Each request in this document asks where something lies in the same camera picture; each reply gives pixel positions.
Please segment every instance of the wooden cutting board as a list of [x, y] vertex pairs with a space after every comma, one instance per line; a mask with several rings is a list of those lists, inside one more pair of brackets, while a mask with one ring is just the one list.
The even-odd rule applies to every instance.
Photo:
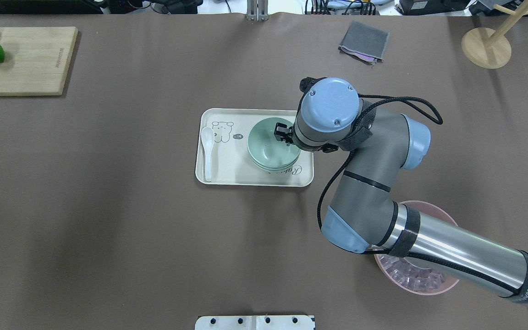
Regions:
[[0, 96], [62, 95], [76, 27], [0, 27]]

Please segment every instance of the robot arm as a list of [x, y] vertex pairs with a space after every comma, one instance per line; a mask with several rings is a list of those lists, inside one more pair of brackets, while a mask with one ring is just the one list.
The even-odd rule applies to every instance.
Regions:
[[413, 258], [528, 307], [528, 253], [389, 199], [399, 169], [427, 154], [427, 126], [381, 107], [365, 111], [369, 103], [343, 79], [303, 81], [295, 124], [277, 124], [277, 139], [310, 152], [354, 150], [325, 215], [325, 238], [353, 253], [376, 246]]

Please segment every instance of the tray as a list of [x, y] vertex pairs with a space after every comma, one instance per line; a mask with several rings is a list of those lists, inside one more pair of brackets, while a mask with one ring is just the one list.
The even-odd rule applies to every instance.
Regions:
[[[305, 187], [313, 181], [313, 153], [301, 152], [288, 170], [271, 173], [258, 168], [248, 154], [248, 134], [258, 121], [269, 117], [294, 121], [294, 110], [220, 109], [205, 111], [199, 125], [195, 177], [204, 184], [238, 186]], [[224, 134], [215, 136], [211, 154], [212, 180], [205, 181], [205, 153], [201, 145], [201, 129], [211, 126]]]

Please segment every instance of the table surface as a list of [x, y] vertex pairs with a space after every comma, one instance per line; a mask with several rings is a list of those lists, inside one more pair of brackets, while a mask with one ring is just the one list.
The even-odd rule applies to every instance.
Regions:
[[[337, 48], [352, 20], [390, 32], [374, 66]], [[200, 315], [309, 314], [317, 329], [528, 329], [528, 311], [461, 281], [434, 297], [327, 242], [319, 194], [346, 153], [316, 154], [306, 188], [206, 186], [193, 167], [211, 107], [295, 109], [303, 77], [431, 101], [432, 146], [396, 201], [528, 251], [528, 18], [488, 71], [463, 56], [480, 17], [287, 13], [0, 16], [76, 26], [63, 96], [0, 97], [0, 329], [192, 329]]]

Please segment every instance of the blue joint cap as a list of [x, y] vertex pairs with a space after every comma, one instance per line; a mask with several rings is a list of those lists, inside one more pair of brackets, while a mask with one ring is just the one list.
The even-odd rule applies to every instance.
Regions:
[[362, 253], [369, 246], [368, 242], [353, 230], [331, 207], [327, 208], [321, 232], [329, 242], [350, 252]]
[[409, 118], [407, 115], [403, 115], [407, 120], [409, 127], [409, 150], [407, 152], [407, 160], [402, 165], [402, 169], [412, 170], [419, 166], [423, 157], [429, 150], [431, 144], [431, 132], [429, 127]]
[[304, 122], [321, 133], [342, 130], [356, 119], [360, 99], [352, 84], [340, 78], [325, 78], [307, 92], [302, 99]]

